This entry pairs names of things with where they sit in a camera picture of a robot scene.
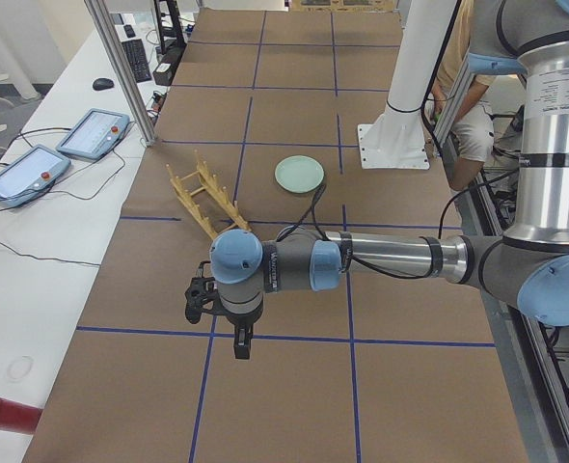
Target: table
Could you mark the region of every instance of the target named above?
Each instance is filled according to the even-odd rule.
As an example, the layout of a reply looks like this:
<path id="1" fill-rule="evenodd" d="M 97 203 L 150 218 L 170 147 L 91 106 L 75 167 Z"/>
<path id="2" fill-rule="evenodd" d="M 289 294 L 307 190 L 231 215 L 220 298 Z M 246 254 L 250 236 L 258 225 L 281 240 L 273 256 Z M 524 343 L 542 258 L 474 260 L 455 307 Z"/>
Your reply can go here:
<path id="1" fill-rule="evenodd" d="M 146 30 L 139 26 L 135 30 L 145 38 Z M 121 28 L 118 32 L 126 40 Z M 145 40 L 144 44 L 155 68 L 153 46 Z M 98 77 L 113 79 L 116 87 L 95 92 L 92 82 Z M 125 113 L 132 119 L 117 82 L 100 38 L 93 32 L 23 130 L 72 127 L 93 107 Z M 146 103 L 153 91 L 166 92 L 153 80 L 138 86 Z M 62 137 L 62 133 L 47 133 L 30 140 L 55 148 Z M 3 161 L 11 162 L 27 149 L 18 140 Z M 95 198 L 80 201 L 50 194 L 22 208 L 0 212 L 0 241 L 40 257 L 100 263 L 144 150 L 135 126 L 116 148 L 125 166 Z M 66 175 L 86 165 L 72 160 Z M 54 190 L 89 197 L 121 165 L 119 157 L 109 154 Z M 0 396 L 44 405 L 96 273 L 96 266 L 37 261 L 0 247 Z M 0 463 L 20 461 L 30 440 L 31 436 L 0 431 Z"/>
<path id="2" fill-rule="evenodd" d="M 356 146 L 400 40 L 393 14 L 201 12 L 26 463 L 527 461 L 472 288 L 353 274 L 270 294 L 249 362 L 226 321 L 183 318 L 210 240 L 165 164 L 188 174 L 194 149 L 261 239 L 308 207 L 273 178 L 300 153 L 326 172 L 326 230 L 436 233 L 441 162 L 363 171 Z"/>

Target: black strap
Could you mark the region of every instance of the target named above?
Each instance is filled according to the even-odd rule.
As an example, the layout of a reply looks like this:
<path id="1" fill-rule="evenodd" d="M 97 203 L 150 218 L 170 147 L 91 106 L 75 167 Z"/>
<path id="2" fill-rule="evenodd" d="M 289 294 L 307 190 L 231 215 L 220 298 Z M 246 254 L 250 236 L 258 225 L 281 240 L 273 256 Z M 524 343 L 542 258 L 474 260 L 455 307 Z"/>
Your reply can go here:
<path id="1" fill-rule="evenodd" d="M 436 277 L 443 270 L 443 249 L 437 238 L 432 236 L 420 236 L 430 248 L 430 268 L 426 272 L 426 277 Z"/>
<path id="2" fill-rule="evenodd" d="M 490 253 L 492 253 L 500 244 L 502 244 L 502 241 L 498 240 L 489 246 L 488 249 L 484 251 L 484 254 L 481 255 L 481 258 L 479 259 L 479 266 L 477 267 L 477 279 L 479 280 L 479 285 L 491 296 L 493 293 L 488 290 L 486 283 L 484 282 L 484 265 L 486 264 L 486 260 L 490 256 Z"/>
<path id="3" fill-rule="evenodd" d="M 569 244 L 566 243 L 541 243 L 537 241 L 525 241 L 524 239 L 503 236 L 503 244 L 517 249 L 538 251 L 541 253 L 569 254 Z"/>
<path id="4" fill-rule="evenodd" d="M 346 273 L 351 266 L 353 258 L 353 239 L 348 231 L 339 231 L 340 233 L 340 257 L 342 258 L 342 268 L 340 273 Z"/>
<path id="5" fill-rule="evenodd" d="M 263 243 L 263 290 L 266 293 L 278 292 L 281 288 L 281 273 L 278 269 L 276 241 Z"/>
<path id="6" fill-rule="evenodd" d="M 521 153 L 518 163 L 521 168 L 566 167 L 569 168 L 569 152 L 526 152 Z"/>
<path id="7" fill-rule="evenodd" d="M 512 56 L 518 56 L 518 51 L 514 48 L 511 43 L 507 40 L 505 33 L 503 32 L 503 9 L 505 8 L 505 2 L 507 0 L 503 0 L 501 5 L 499 6 L 499 10 L 497 11 L 497 20 L 495 21 L 495 25 L 497 27 L 497 36 L 499 37 L 499 41 L 505 51 L 507 51 Z"/>

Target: person's leg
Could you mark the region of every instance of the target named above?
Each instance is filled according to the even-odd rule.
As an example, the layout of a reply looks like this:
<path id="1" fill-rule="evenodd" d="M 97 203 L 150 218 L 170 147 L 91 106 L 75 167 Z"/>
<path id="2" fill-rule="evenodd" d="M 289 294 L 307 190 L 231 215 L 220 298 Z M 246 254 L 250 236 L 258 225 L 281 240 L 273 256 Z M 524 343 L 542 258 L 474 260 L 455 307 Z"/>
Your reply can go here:
<path id="1" fill-rule="evenodd" d="M 451 128 L 460 142 L 460 154 L 449 179 L 452 190 L 465 189 L 492 153 L 495 135 L 489 114 L 490 106 L 480 102 Z"/>

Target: silver metal tube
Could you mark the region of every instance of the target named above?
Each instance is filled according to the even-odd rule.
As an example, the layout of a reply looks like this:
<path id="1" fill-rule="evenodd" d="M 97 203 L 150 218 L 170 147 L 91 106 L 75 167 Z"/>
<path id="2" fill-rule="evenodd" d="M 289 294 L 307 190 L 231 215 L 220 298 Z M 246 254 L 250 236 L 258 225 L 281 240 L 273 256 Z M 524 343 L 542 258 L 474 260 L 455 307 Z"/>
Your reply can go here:
<path id="1" fill-rule="evenodd" d="M 139 125 L 146 145 L 153 145 L 156 140 L 153 125 L 149 120 L 145 103 L 139 93 L 139 88 L 134 80 L 130 65 L 124 56 L 120 39 L 118 38 L 115 25 L 113 24 L 113 20 L 111 19 L 104 0 L 85 0 L 85 5 L 92 15 L 95 28 L 102 39 L 104 49 L 107 52 L 111 66 L 113 66 L 113 71 L 118 76 L 118 79 L 120 79 L 123 94 L 130 105 L 130 111 L 132 111 L 134 120 L 137 125 Z"/>
<path id="2" fill-rule="evenodd" d="M 528 69 L 522 154 L 569 154 L 569 41 L 519 58 Z M 529 167 L 523 162 L 514 225 L 504 236 L 569 245 L 569 167 Z"/>
<path id="3" fill-rule="evenodd" d="M 449 90 L 449 95 L 447 96 L 448 102 L 435 127 L 435 135 L 441 146 L 446 142 L 454 119 L 456 119 L 458 109 L 460 109 L 460 105 L 463 99 L 465 99 L 465 95 L 469 87 L 471 87 L 473 80 L 474 75 L 469 70 L 469 60 L 465 60 L 458 70 L 458 75 L 456 76 L 452 88 Z"/>
<path id="4" fill-rule="evenodd" d="M 330 240 L 338 245 L 339 233 L 328 231 Z M 353 254 L 383 270 L 402 276 L 423 276 L 432 265 L 430 246 L 423 238 L 351 233 Z M 441 268 L 431 277 L 443 277 L 453 283 L 460 282 L 467 270 L 467 247 L 462 238 L 453 236 L 439 240 Z M 371 271 L 356 261 L 352 271 Z"/>

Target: metal pole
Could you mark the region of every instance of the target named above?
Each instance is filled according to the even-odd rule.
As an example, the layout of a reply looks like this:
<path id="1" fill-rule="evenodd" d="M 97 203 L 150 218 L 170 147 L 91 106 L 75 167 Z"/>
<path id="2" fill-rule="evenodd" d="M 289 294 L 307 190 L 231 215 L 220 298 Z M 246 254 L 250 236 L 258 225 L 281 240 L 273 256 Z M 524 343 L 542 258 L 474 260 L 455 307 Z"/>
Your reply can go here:
<path id="1" fill-rule="evenodd" d="M 118 76 L 118 79 L 120 79 L 123 94 L 130 105 L 130 111 L 132 111 L 134 120 L 139 125 L 146 145 L 153 145 L 156 140 L 153 125 L 149 120 L 148 112 L 139 93 L 137 83 L 134 80 L 132 70 L 130 70 L 130 65 L 125 59 L 120 39 L 118 38 L 111 15 L 104 4 L 104 0 L 85 0 L 85 5 L 92 15 L 95 28 L 100 34 L 104 49 L 109 56 L 111 66 L 113 66 L 113 71 Z"/>

